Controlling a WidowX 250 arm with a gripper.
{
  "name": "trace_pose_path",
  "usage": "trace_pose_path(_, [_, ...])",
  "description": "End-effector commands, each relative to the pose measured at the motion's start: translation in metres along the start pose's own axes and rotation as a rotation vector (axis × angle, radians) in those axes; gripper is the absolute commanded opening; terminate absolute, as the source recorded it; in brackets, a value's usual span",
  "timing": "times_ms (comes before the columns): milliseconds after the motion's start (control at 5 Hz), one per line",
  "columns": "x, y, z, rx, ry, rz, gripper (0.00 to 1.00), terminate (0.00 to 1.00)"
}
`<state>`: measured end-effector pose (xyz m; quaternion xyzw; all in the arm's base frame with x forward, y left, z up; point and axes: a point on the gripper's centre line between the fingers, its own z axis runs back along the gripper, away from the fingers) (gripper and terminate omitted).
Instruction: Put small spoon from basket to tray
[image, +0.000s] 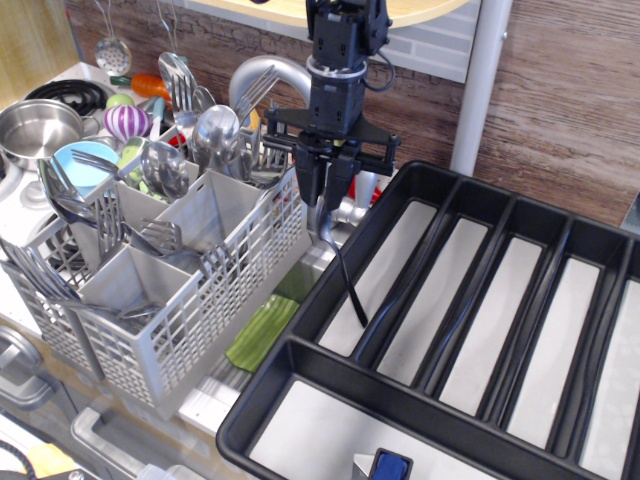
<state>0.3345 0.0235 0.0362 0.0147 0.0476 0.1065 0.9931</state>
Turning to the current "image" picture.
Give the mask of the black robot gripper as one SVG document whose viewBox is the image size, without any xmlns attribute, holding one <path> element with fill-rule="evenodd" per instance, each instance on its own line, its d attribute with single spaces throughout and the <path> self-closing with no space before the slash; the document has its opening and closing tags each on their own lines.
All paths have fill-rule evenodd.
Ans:
<svg viewBox="0 0 640 480">
<path fill-rule="evenodd" d="M 367 66 L 331 70 L 307 66 L 311 74 L 309 106 L 270 109 L 265 113 L 265 144 L 293 152 L 302 200 L 315 206 L 324 188 L 326 163 L 327 210 L 336 210 L 354 176 L 369 171 L 389 176 L 400 137 L 371 124 L 363 115 Z"/>
</svg>

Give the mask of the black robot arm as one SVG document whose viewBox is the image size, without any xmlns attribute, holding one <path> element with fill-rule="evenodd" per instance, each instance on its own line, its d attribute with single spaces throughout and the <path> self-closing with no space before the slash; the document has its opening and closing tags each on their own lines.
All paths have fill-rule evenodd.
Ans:
<svg viewBox="0 0 640 480">
<path fill-rule="evenodd" d="M 291 153 L 302 200 L 331 212 L 358 173 L 391 174 L 400 137 L 363 114 L 368 61 L 388 44 L 392 25 L 383 1 L 309 1 L 313 51 L 305 109 L 266 113 L 268 146 Z"/>
</svg>

